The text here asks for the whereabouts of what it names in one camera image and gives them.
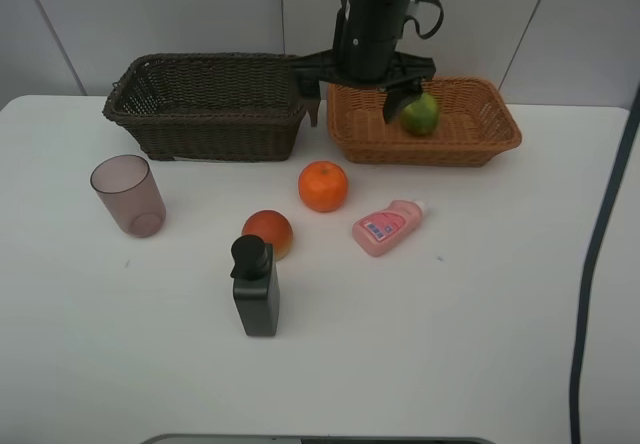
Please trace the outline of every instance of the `plastic cup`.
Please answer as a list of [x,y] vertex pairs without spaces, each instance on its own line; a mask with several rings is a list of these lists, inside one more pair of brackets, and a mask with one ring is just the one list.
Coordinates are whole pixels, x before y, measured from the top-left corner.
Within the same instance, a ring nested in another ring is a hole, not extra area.
[[125,233],[149,237],[160,230],[167,211],[145,159],[134,155],[112,157],[95,168],[90,181]]

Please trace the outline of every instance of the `white table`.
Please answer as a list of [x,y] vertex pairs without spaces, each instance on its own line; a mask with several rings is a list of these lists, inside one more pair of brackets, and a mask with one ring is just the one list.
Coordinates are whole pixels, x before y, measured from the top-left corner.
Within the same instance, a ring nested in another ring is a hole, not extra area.
[[[168,219],[137,240],[88,183],[105,158],[139,153],[103,101],[25,97],[0,114],[3,442],[568,442],[580,274],[625,111],[512,106],[522,146],[480,169],[351,164],[305,123],[287,162],[153,162]],[[316,159],[343,165],[352,184],[329,215],[297,198]],[[350,226],[395,198],[433,212],[373,259]],[[229,248],[269,208],[296,241],[278,264],[278,334],[251,339]]]

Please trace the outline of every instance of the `lime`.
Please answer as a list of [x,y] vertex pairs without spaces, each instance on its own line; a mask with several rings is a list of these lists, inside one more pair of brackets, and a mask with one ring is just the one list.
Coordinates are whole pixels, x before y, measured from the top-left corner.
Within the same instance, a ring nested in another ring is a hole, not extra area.
[[432,95],[423,92],[420,99],[402,110],[400,124],[410,134],[426,136],[435,130],[439,117],[438,101]]

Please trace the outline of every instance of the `pink lotion bottle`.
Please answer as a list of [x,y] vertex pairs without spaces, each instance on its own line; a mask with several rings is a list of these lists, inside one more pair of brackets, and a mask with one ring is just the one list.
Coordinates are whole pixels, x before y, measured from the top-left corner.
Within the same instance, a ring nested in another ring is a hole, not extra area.
[[378,257],[399,244],[420,225],[426,207],[420,201],[392,201],[389,207],[360,219],[353,225],[353,238],[360,247]]

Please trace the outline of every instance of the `black bottle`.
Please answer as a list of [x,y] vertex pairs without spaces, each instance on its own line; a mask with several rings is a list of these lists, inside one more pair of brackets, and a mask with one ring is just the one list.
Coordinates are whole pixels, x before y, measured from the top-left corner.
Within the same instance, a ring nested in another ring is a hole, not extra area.
[[231,246],[235,266],[233,300],[247,336],[275,336],[280,310],[280,288],[273,246],[258,236],[242,236]]

